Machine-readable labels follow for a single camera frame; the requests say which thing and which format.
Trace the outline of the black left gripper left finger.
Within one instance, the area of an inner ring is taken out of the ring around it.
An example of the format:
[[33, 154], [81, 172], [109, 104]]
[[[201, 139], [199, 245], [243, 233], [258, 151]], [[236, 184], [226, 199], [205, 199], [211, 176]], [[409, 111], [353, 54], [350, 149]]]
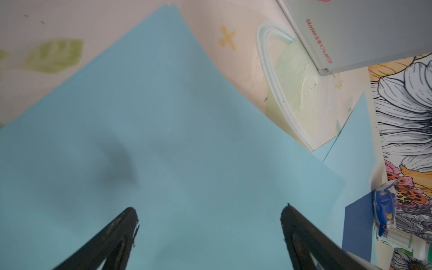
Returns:
[[137, 212], [126, 208], [99, 233], [90, 239], [57, 270], [124, 270], [134, 244], [138, 225]]

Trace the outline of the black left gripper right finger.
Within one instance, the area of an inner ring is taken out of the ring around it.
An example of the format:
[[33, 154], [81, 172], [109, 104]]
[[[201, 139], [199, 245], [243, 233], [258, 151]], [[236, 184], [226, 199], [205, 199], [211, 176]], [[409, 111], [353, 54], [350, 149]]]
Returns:
[[370, 262], [343, 251], [290, 204], [281, 213], [281, 227], [293, 269], [373, 270]]

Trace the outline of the dark blue paper large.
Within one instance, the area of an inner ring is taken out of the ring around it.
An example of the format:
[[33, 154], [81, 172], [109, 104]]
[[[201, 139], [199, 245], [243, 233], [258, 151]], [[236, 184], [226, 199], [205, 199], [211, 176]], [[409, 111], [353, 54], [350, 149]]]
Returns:
[[370, 262], [374, 226], [373, 193], [345, 207], [342, 249]]

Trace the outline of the light blue paper sheet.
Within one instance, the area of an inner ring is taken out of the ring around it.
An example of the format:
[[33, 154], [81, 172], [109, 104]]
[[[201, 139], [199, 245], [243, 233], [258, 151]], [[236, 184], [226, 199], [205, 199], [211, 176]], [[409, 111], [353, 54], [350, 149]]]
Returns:
[[1, 268], [50, 270], [133, 207], [130, 270], [289, 270], [284, 206], [324, 228], [343, 186], [162, 6], [1, 129]]

